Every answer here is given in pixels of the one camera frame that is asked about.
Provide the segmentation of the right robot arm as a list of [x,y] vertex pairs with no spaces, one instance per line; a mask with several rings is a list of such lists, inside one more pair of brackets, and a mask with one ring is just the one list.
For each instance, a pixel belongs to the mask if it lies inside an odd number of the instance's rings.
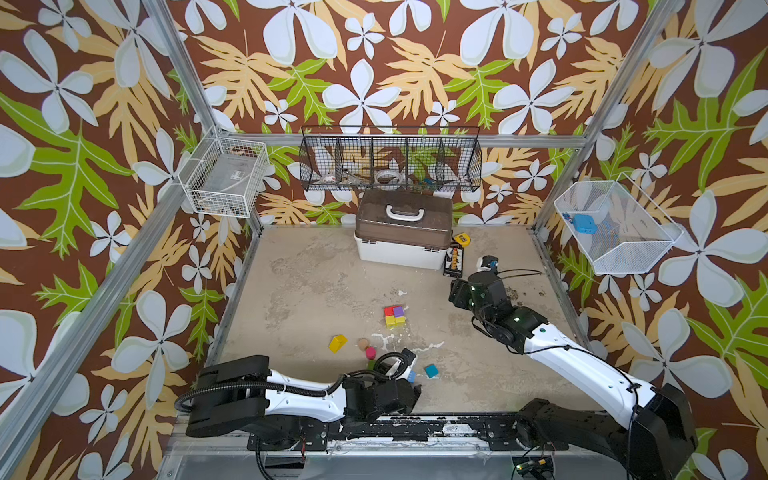
[[543,315],[515,306],[485,256],[478,271],[452,280],[449,301],[471,313],[473,327],[509,353],[534,360],[589,396],[600,411],[534,399],[515,415],[527,448],[577,446],[620,463],[631,479],[673,479],[698,446],[689,401],[678,387],[655,387],[580,347]]

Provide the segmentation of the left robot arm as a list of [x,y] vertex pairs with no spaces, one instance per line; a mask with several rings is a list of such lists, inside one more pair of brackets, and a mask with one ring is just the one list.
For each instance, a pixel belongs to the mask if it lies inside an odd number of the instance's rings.
[[240,430],[261,438],[291,438],[302,419],[322,424],[369,424],[411,413],[421,388],[408,380],[417,355],[388,352],[371,369],[343,373],[332,383],[292,378],[253,355],[204,368],[196,387],[174,408],[189,416],[186,434],[218,437]]

